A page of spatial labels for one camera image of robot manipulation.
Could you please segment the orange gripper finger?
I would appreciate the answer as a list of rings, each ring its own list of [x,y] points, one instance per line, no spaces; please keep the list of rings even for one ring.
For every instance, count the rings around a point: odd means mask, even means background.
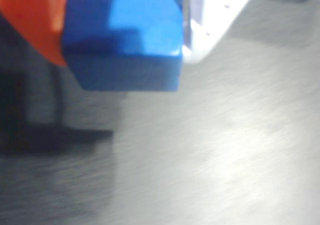
[[[44,58],[66,66],[61,46],[67,0],[0,0],[0,12]]]

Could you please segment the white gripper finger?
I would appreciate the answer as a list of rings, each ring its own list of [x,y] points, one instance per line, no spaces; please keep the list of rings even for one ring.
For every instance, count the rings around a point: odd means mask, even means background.
[[[201,62],[215,48],[249,0],[189,0],[183,23],[183,62]]]

